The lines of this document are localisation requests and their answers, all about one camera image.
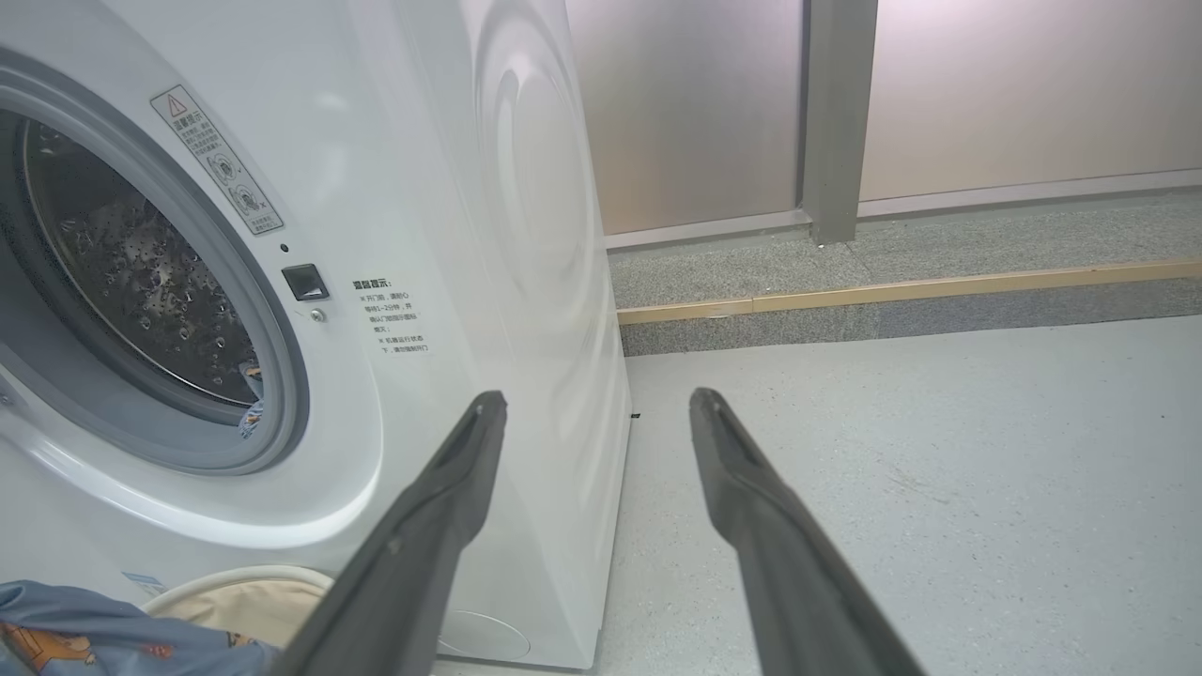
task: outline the red warning triangle symbol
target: red warning triangle symbol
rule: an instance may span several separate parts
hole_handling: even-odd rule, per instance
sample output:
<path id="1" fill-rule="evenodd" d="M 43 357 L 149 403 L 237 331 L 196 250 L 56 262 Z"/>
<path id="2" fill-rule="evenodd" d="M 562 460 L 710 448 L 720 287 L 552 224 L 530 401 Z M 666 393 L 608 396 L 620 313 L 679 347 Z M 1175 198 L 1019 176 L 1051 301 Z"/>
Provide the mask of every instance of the red warning triangle symbol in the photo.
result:
<path id="1" fill-rule="evenodd" d="M 175 99 L 171 94 L 167 95 L 167 107 L 171 109 L 171 117 L 173 118 L 178 118 L 188 112 L 188 106 L 180 103 L 179 99 Z"/>

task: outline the washing machine drum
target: washing machine drum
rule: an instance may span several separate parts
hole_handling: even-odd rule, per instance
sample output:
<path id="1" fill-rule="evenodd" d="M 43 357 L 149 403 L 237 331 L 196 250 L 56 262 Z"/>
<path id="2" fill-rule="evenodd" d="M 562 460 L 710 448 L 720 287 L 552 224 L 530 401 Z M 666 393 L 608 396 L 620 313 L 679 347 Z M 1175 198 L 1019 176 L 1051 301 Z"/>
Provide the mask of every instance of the washing machine drum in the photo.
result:
<path id="1" fill-rule="evenodd" d="M 145 459 L 208 474 L 278 462 L 307 413 L 279 301 L 186 173 L 147 138 L 121 141 L 191 236 L 78 140 L 0 109 L 0 313 L 14 320 L 0 363 Z"/>

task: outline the front-loading washing machine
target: front-loading washing machine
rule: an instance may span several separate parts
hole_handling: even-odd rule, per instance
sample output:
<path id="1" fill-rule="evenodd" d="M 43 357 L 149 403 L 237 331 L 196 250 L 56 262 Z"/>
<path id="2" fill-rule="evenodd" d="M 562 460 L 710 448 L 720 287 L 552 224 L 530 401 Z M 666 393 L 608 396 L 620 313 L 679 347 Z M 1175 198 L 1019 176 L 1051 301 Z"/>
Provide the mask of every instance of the front-loading washing machine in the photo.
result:
<path id="1" fill-rule="evenodd" d="M 560 0 L 10 0 L 0 579 L 337 573 L 510 402 L 442 652 L 585 668 L 630 398 Z"/>

